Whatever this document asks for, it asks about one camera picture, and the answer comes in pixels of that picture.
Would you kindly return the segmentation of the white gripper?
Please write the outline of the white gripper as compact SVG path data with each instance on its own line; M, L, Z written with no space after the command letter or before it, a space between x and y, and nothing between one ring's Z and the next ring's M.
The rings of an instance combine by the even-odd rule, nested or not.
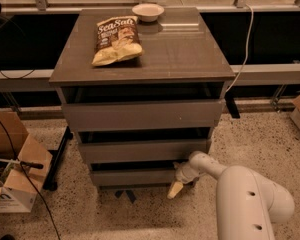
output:
M173 181L168 194L168 199L173 199L176 195L183 189L183 184L188 184L190 182L198 180L203 174L203 164L201 162L182 162L182 163L174 163L175 179L177 181Z

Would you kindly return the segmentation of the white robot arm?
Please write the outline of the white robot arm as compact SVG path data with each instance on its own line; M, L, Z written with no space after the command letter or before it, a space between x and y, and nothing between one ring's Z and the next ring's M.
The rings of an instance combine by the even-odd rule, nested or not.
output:
M294 213L290 192L250 168L225 166L208 154L195 151L175 169L169 199L204 174L217 180L218 240L275 240L272 225L288 221Z

